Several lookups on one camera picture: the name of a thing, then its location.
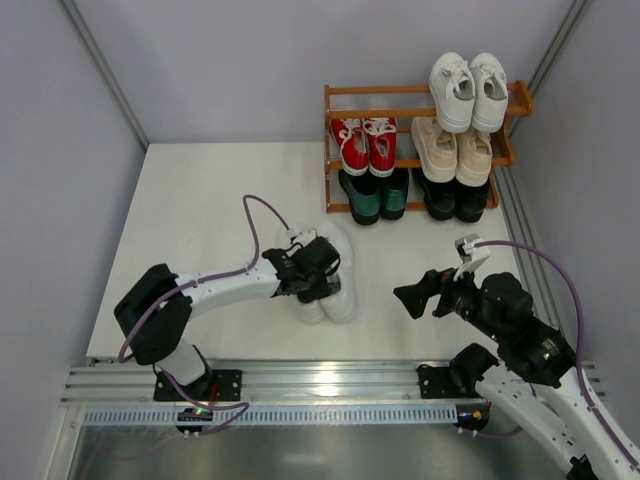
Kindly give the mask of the large white sneaker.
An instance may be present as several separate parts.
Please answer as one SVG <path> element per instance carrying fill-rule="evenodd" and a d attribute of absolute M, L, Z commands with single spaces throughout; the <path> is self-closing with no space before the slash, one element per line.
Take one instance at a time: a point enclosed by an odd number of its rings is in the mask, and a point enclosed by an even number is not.
<path fill-rule="evenodd" d="M 277 248 L 287 249 L 284 245 L 284 232 L 288 229 L 281 229 L 276 234 L 275 245 Z M 295 312 L 298 320 L 308 325 L 315 325 L 325 319 L 325 312 L 318 300 L 309 303 L 301 302 L 295 295 L 287 300 L 291 309 Z"/>
<path fill-rule="evenodd" d="M 349 323 L 357 313 L 355 287 L 355 254 L 349 236 L 343 228 L 333 222 L 323 222 L 317 233 L 325 237 L 340 254 L 340 265 L 333 275 L 339 283 L 336 293 L 317 300 L 322 314 L 336 323 Z"/>

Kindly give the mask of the small white sneaker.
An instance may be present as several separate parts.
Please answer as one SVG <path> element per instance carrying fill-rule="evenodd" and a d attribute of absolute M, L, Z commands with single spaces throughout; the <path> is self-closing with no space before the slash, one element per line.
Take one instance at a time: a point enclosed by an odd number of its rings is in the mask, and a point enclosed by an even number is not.
<path fill-rule="evenodd" d="M 475 103 L 475 82 L 468 63 L 455 52 L 441 55 L 429 75 L 429 89 L 441 128 L 454 134 L 465 132 Z"/>
<path fill-rule="evenodd" d="M 497 132 L 506 115 L 509 91 L 506 72 L 490 53 L 481 53 L 471 62 L 475 83 L 475 104 L 471 125 L 480 132 Z"/>

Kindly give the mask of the green loafer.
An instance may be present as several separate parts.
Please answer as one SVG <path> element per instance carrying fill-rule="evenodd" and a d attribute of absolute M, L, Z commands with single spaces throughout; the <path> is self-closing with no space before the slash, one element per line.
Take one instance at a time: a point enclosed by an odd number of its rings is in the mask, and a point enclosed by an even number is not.
<path fill-rule="evenodd" d="M 340 187 L 348 198 L 353 220 L 361 226 L 370 226 L 378 221 L 381 210 L 380 184 L 376 177 L 366 172 L 360 176 L 338 173 Z"/>
<path fill-rule="evenodd" d="M 399 220 L 405 213 L 409 172 L 407 169 L 395 169 L 391 175 L 379 181 L 381 208 L 380 216 L 385 220 Z"/>

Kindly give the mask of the black loafer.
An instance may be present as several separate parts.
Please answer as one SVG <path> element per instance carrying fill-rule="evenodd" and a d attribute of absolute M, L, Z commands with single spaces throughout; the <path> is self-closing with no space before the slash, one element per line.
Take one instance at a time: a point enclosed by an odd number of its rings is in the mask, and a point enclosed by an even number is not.
<path fill-rule="evenodd" d="M 455 181 L 437 183 L 426 178 L 419 169 L 412 170 L 412 178 L 421 190 L 425 208 L 436 221 L 449 220 L 454 216 L 456 202 Z"/>
<path fill-rule="evenodd" d="M 464 223 L 478 222 L 488 204 L 490 182 L 479 187 L 456 183 L 454 216 Z"/>

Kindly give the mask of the red canvas sneaker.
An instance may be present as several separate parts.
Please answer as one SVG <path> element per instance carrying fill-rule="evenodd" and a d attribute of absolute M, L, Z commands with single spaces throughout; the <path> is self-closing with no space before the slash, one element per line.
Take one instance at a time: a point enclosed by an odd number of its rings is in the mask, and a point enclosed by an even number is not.
<path fill-rule="evenodd" d="M 391 175 L 395 168 L 397 123 L 394 118 L 368 118 L 363 121 L 369 152 L 369 170 L 378 178 Z"/>
<path fill-rule="evenodd" d="M 366 135 L 360 119 L 332 119 L 332 137 L 340 151 L 343 170 L 351 176 L 364 175 L 369 158 Z"/>

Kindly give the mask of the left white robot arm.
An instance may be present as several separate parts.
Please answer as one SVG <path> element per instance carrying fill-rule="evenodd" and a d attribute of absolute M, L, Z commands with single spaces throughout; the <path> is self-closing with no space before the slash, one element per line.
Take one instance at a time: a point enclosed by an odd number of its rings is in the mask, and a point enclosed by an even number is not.
<path fill-rule="evenodd" d="M 183 338 L 192 319 L 236 303 L 283 296 L 303 305 L 336 305 L 350 314 L 346 273 L 352 261 L 349 240 L 311 230 L 296 235 L 288 247 L 258 252 L 230 271 L 179 275 L 157 264 L 114 309 L 124 335 L 118 359 L 155 368 L 156 401 L 207 400 L 218 381 L 200 350 Z"/>

